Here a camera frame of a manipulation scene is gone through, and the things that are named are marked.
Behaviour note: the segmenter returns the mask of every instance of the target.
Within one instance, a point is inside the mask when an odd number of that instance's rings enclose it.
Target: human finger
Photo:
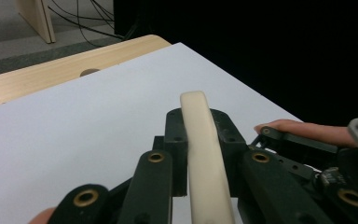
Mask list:
[[[54,210],[55,207],[51,207],[42,211],[36,217],[34,217],[28,224],[48,224],[48,220],[50,219]]]
[[[255,130],[259,133],[262,127],[269,126],[284,133],[292,133],[338,147],[357,147],[347,127],[327,126],[315,123],[300,122],[290,119],[278,119],[270,123],[259,124]]]

